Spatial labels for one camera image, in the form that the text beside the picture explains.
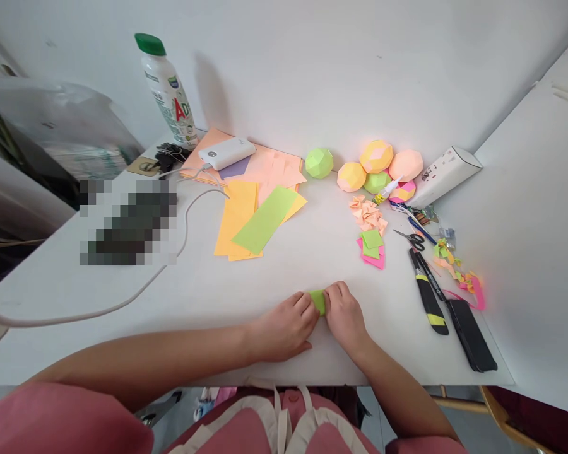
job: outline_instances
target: floor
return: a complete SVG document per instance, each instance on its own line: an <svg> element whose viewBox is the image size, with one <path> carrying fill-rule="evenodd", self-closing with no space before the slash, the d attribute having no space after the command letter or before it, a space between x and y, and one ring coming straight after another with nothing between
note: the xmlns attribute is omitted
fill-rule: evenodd
<svg viewBox="0 0 568 454"><path fill-rule="evenodd" d="M10 387L0 387L0 399L11 391ZM437 394L438 388L429 389ZM479 399L480 394L475 387L447 387L448 394L462 399ZM181 401L154 426L155 443L152 454L161 453L168 445L183 433L192 423L192 414L196 399L202 388L185 388ZM382 453L385 446L395 438L383 411L374 397L372 388L358 387L360 399L368 408L372 417L362 424L362 432ZM494 423L488 414L462 412L443 409L444 413L458 433L465 448L470 454L536 454L535 450L511 441Z"/></svg>

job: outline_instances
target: charging cable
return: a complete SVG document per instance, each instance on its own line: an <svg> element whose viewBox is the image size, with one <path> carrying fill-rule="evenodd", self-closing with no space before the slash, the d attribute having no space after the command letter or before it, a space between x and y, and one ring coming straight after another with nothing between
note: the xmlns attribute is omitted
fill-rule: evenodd
<svg viewBox="0 0 568 454"><path fill-rule="evenodd" d="M208 194L209 192L219 192L221 194L223 194L226 198L229 199L229 196L224 193L222 187L221 187L221 183L215 178L214 175L212 175L210 172L208 172L208 169L211 168L210 164L205 164L204 166L202 166L201 168L189 168L189 167L184 167L184 168L179 168L176 170L171 170L170 172L165 172L162 174L157 175L158 178L160 177L164 177L170 173L175 173L175 172L180 172L181 170L197 170L196 174L193 177L186 177L186 178L180 178L178 179L178 182L181 181L186 181L186 180L192 180L194 178L196 178L200 173L205 173L207 174L209 177L211 177L217 184L219 189L209 189L209 190L205 190L204 192L202 192L201 194L197 195L190 203L189 205L187 205L187 208L185 209L185 235L183 237L183 246L181 246L181 249L179 249L179 251L177 252L177 257L181 255L181 253L183 252L183 249L185 249L185 245L187 244L187 231L188 231L188 224L187 224L187 214L189 213L189 209L192 207L192 205L203 195ZM48 318L46 320L19 320L16 318L9 318L9 317L5 317L4 315L0 314L0 325L2 326L7 326L7 327L11 327L11 328L35 328L35 327L43 327L43 326L50 326L50 325L61 325L63 323L72 323L72 322L80 322L82 320L88 320L90 318L97 318L97 317L101 317L102 315L105 314L109 314L111 312L115 312L118 309L121 309L125 306L127 306L128 304L132 303L134 300L137 299L137 297L143 293L145 291L145 289L156 279L156 277L158 277L160 275L160 273L162 271L164 271L164 268L166 268L166 266L168 265L162 265L160 267L160 269L156 272L156 274L154 274L149 281L147 281L134 295L132 295L130 298L128 298L128 300L123 301L122 303L119 303L118 305L115 305L113 307L101 310L101 311L97 311L97 312L91 312L91 313L86 313L86 314L81 314L81 315L73 315L71 317L61 317L61 318Z"/></svg>

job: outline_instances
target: green origami ball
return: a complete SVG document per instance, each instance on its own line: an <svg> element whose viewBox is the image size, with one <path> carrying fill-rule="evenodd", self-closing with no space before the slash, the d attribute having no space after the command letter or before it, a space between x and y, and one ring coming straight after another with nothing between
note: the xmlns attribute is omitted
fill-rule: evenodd
<svg viewBox="0 0 568 454"><path fill-rule="evenodd" d="M305 159L305 170L314 178L324 178L333 167L333 155L328 148L314 148Z"/></svg>
<svg viewBox="0 0 568 454"><path fill-rule="evenodd" d="M389 183L391 183L391 177L387 173L369 173L364 183L364 189L371 194L376 194Z"/></svg>

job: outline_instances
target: white box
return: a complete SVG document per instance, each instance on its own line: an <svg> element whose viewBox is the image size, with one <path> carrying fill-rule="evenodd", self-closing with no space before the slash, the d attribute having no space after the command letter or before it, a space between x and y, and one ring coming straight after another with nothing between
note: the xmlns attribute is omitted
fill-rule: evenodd
<svg viewBox="0 0 568 454"><path fill-rule="evenodd" d="M423 209L481 169L482 164L469 151L450 147L415 179L417 191L408 204Z"/></svg>

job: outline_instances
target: pen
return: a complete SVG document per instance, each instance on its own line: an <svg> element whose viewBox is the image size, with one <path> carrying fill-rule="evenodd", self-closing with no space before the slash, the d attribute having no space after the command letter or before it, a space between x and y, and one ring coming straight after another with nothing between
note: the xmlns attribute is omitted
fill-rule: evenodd
<svg viewBox="0 0 568 454"><path fill-rule="evenodd" d="M428 233L425 231L425 229L423 229L423 228L420 226L420 224L417 224L417 222L416 222L413 218L411 218L411 217L409 216L409 217L408 217L408 220L410 221L410 223L412 224L412 226L413 226L414 228L416 228L416 229L419 229L419 230L423 233L423 235L425 235L426 239L428 239L429 241L431 241L431 242L434 244L434 246L437 244L437 241L435 241L435 240L431 237L431 235L428 234Z"/></svg>
<svg viewBox="0 0 568 454"><path fill-rule="evenodd" d="M418 260L418 263L421 265L421 268L423 269L423 271L425 271L425 275L427 276L429 283L434 288L434 291L435 291L435 294L437 295L437 297L440 299L440 301L446 301L446 297L444 296L444 292L442 292L442 289L440 288L437 281L435 280L434 275L431 274L431 270L429 269L429 265L427 265L427 262L425 261L425 257L423 257L423 254L421 254L419 251L416 251L415 255L417 256L417 260Z"/></svg>
<svg viewBox="0 0 568 454"><path fill-rule="evenodd" d="M442 313L439 304L437 304L437 300L431 290L431 285L427 280L427 276L425 276L421 271L421 267L418 264L415 251L413 249L409 249L408 253L410 254L410 259L412 260L412 266L415 269L415 277L417 279L418 290L421 294L421 300L423 300L423 307L425 308L425 312L427 313L427 320L429 320L429 324L435 332L441 335L448 335L446 319L444 319L444 314Z"/></svg>

